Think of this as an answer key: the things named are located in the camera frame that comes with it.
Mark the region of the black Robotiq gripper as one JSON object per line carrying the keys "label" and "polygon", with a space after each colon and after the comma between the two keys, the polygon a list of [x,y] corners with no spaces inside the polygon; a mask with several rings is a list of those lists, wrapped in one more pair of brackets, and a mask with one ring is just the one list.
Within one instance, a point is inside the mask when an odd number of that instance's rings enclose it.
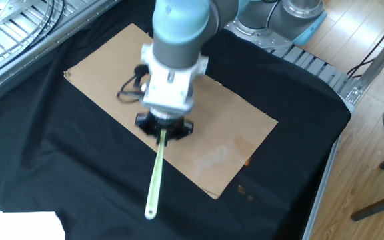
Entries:
{"label": "black Robotiq gripper", "polygon": [[165,146],[169,141],[180,140],[193,133],[194,124],[192,121],[177,119],[156,119],[151,113],[138,113],[135,118],[135,126],[140,128],[144,134],[156,140],[160,144],[161,130],[166,129]]}

